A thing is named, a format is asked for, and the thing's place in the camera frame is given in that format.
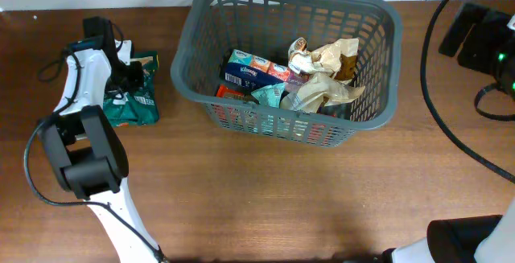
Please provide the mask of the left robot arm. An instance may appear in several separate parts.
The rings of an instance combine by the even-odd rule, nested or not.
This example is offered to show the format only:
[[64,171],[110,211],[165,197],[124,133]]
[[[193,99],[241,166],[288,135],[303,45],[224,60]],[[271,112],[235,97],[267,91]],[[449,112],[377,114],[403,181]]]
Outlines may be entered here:
[[142,65],[109,19],[86,18],[83,30],[57,60],[68,66],[60,102],[31,137],[41,141],[60,187],[76,196],[71,205],[92,210],[121,262],[165,262],[134,205],[126,151],[103,111],[106,94],[143,86]]

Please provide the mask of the white teal wipes packet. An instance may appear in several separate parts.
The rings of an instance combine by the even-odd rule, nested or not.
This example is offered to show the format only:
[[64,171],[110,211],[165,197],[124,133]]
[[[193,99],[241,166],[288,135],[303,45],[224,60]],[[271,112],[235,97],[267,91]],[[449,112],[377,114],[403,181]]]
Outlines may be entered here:
[[278,108],[285,88],[285,83],[271,84],[254,90],[251,96],[256,99],[260,105]]

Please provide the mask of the beige snack bag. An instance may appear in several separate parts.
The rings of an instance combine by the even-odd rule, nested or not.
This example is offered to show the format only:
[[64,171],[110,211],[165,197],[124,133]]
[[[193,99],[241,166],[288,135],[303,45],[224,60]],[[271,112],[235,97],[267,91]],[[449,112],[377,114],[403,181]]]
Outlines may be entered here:
[[297,92],[287,94],[279,108],[305,113],[317,113],[320,107],[354,102],[365,86],[353,87],[350,80],[339,81],[321,72],[315,73]]
[[288,67],[297,74],[321,72],[335,80],[347,81],[356,75],[359,39],[338,39],[309,51],[300,37],[288,49]]

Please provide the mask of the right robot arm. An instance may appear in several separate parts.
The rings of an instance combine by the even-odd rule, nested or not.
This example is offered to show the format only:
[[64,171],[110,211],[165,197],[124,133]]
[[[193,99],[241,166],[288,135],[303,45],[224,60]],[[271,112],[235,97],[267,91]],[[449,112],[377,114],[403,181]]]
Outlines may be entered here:
[[[380,132],[380,168],[385,173],[376,199],[381,206],[378,236],[397,262],[428,262],[430,222],[512,209],[514,186],[455,146],[433,120],[420,88],[420,55],[436,3],[396,2],[404,25],[398,110]],[[460,2],[439,15],[431,36],[426,78],[431,100],[458,139],[507,171],[514,169],[514,125],[476,113],[473,97],[488,83],[484,74],[440,55],[439,44]]]

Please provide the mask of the blue Kleenex tissue pack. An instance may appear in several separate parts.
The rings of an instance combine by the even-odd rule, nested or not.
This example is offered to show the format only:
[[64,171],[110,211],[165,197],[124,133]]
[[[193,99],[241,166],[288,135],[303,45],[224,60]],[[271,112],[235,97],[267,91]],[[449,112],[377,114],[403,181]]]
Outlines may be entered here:
[[222,77],[249,91],[285,83],[287,92],[296,92],[309,79],[309,76],[297,74],[287,66],[237,49],[229,57]]

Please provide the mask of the green coffee bag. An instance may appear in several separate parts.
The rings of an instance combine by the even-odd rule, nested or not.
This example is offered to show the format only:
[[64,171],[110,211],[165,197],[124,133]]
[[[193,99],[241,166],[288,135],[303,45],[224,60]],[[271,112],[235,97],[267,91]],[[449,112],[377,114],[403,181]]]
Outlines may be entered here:
[[153,125],[159,120],[154,84],[159,70],[158,52],[137,52],[132,61],[142,63],[142,87],[133,92],[110,92],[104,96],[103,111],[113,127]]

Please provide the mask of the grey plastic basket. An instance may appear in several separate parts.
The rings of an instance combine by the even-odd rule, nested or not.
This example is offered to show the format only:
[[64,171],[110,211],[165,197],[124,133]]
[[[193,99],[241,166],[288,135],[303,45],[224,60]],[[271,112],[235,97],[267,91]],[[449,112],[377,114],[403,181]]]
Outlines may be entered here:
[[[317,48],[340,38],[359,40],[354,102],[321,113],[292,112],[220,98],[222,76],[233,50],[286,64],[297,38]],[[192,0],[171,65],[175,88],[205,107],[219,126],[314,146],[334,147],[355,132],[376,129],[393,116],[398,102],[402,21],[382,0]]]

